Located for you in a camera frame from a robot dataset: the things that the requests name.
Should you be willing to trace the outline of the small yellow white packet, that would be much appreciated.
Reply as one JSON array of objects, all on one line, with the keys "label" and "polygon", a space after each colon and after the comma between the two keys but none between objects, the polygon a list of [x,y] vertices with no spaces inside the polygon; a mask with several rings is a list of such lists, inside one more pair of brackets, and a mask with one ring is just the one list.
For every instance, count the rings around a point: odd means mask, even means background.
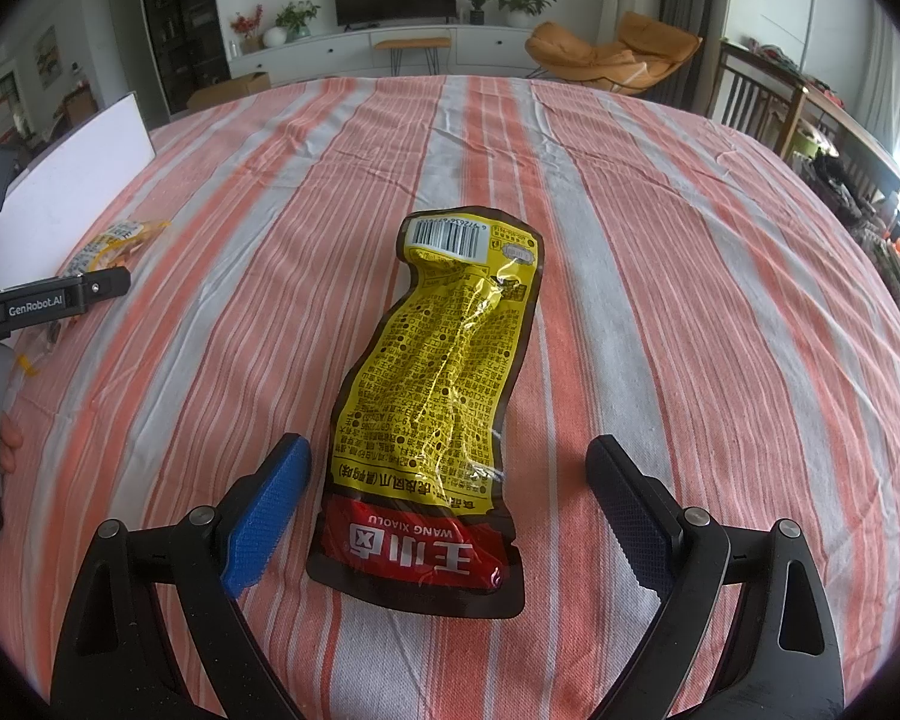
[{"label": "small yellow white packet", "polygon": [[[61,268],[60,277],[86,275],[92,271],[107,270],[114,266],[128,268],[139,250],[148,249],[155,238],[170,226],[167,220],[121,220],[105,227],[97,236],[89,239]],[[30,379],[40,372],[46,356],[53,353],[59,340],[80,322],[79,316],[53,320],[35,333],[25,333],[17,344],[16,364],[23,377]]]}]

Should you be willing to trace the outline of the yellow red snack pouch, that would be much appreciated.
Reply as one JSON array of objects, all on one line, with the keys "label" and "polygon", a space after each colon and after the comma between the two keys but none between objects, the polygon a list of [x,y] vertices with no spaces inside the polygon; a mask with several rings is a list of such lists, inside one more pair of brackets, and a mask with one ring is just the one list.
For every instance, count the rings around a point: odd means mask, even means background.
[{"label": "yellow red snack pouch", "polygon": [[486,206],[401,223],[409,288],[331,413],[307,574],[372,605],[510,619],[523,564],[504,500],[502,426],[532,334],[544,241]]}]

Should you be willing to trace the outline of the white cardboard storage box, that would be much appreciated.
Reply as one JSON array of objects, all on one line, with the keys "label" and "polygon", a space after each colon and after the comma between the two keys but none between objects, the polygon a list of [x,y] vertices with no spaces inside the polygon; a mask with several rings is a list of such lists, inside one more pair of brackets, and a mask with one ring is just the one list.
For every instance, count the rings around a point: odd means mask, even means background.
[{"label": "white cardboard storage box", "polygon": [[0,289],[56,275],[154,156],[133,93],[40,154],[4,192]]}]

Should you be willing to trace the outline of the cardboard box on floor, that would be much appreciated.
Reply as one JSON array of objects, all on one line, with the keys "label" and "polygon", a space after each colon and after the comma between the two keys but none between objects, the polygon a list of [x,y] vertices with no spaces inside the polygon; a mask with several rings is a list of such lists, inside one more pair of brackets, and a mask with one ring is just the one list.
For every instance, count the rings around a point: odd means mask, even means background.
[{"label": "cardboard box on floor", "polygon": [[198,89],[188,98],[187,111],[199,112],[211,109],[211,107],[222,106],[222,104],[232,103],[232,101],[253,96],[261,91],[268,91],[269,88],[271,88],[271,80],[266,71],[254,71],[226,82]]}]

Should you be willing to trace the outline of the red striped tablecloth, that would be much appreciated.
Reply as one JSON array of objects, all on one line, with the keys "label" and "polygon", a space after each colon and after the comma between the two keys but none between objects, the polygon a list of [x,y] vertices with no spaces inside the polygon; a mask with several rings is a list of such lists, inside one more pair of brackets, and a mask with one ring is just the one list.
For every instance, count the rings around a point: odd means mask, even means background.
[{"label": "red striped tablecloth", "polygon": [[720,522],[797,520],[845,687],[881,665],[900,631],[900,313],[770,151],[640,99],[479,76],[284,86],[152,141],[110,210],[162,224],[131,293],[55,348],[22,339],[0,644],[37,688],[95,527],[176,522],[285,433],[322,454],[406,286],[401,222],[460,205],[546,245],[504,433],[525,610],[414,616],[313,583],[308,491],[242,601],[308,717],[589,715],[656,608],[585,483],[600,434]]}]

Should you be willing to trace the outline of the small wooden side table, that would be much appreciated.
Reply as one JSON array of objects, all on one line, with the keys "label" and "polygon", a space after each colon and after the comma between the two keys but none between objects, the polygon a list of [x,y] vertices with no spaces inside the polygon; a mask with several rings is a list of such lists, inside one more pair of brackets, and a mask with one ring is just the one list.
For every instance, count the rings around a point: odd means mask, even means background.
[{"label": "small wooden side table", "polygon": [[403,57],[406,52],[420,52],[424,55],[425,68],[429,75],[440,73],[440,53],[452,47],[452,39],[445,36],[406,37],[406,39],[386,39],[374,44],[374,49],[388,55],[390,75],[400,76]]}]

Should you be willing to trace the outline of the white tv cabinet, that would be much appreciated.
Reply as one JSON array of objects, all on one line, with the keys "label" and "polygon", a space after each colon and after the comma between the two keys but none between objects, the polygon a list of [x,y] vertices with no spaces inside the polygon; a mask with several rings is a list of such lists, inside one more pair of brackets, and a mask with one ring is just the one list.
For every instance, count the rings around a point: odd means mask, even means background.
[{"label": "white tv cabinet", "polygon": [[[388,55],[374,49],[386,39],[445,36],[452,47],[440,53],[439,75],[532,76],[539,73],[526,54],[529,29],[507,26],[425,25],[357,29],[325,36],[301,37],[292,43],[257,50],[229,60],[233,78],[266,71],[272,86],[328,76],[391,76]],[[406,52],[401,75],[429,75],[424,55]]]}]

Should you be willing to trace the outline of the dark wooden dining chair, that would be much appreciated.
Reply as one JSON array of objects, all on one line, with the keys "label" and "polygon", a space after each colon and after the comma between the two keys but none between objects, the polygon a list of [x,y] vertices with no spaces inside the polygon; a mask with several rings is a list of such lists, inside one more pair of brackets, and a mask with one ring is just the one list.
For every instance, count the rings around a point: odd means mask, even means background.
[{"label": "dark wooden dining chair", "polygon": [[718,51],[707,117],[770,146],[785,160],[809,87],[797,73],[724,41]]}]

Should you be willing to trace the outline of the potted green plant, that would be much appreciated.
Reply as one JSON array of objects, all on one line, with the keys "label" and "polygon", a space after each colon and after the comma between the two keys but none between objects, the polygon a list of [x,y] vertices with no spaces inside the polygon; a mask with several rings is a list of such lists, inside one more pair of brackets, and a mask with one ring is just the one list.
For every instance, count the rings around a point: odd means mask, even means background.
[{"label": "potted green plant", "polygon": [[493,0],[493,2],[504,13],[507,25],[526,29],[557,0]]}]

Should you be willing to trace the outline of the orange lounge chair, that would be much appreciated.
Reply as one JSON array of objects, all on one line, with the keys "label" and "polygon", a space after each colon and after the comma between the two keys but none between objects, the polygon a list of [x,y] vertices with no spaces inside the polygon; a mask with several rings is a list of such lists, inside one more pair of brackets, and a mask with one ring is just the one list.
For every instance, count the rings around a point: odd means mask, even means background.
[{"label": "orange lounge chair", "polygon": [[525,43],[526,54],[544,73],[628,96],[662,83],[694,59],[701,46],[696,34],[633,11],[624,13],[610,43],[587,43],[553,21],[533,29]]}]

